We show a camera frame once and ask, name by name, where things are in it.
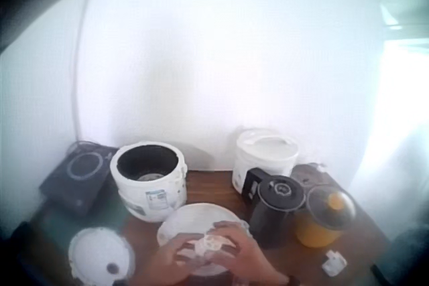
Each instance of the orange container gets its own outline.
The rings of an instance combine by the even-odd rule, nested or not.
[[[334,242],[356,216],[351,197],[333,186],[316,186],[307,195],[306,209],[296,213],[295,235],[307,247]]]

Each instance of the label sticker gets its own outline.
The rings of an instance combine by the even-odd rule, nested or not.
[[[146,192],[149,208],[152,210],[163,210],[168,208],[167,193],[165,190]]]

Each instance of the kettle handle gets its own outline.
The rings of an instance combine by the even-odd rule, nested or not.
[[[252,203],[253,197],[257,193],[258,185],[262,182],[262,180],[270,177],[271,176],[268,173],[262,169],[259,169],[258,167],[250,169],[246,173],[243,190],[241,191],[241,196],[243,197],[244,201],[248,204]]]

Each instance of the rice cooker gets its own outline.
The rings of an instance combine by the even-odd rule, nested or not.
[[[186,203],[188,168],[182,152],[170,144],[148,141],[122,147],[110,168],[125,207],[143,221],[162,222]]]

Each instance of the kettle lid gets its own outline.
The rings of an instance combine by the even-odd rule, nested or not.
[[[262,202],[274,210],[296,210],[305,201],[304,188],[296,180],[283,175],[263,180],[257,191]]]
[[[307,195],[307,209],[313,219],[331,230],[347,229],[356,216],[352,198],[337,187],[313,187]]]

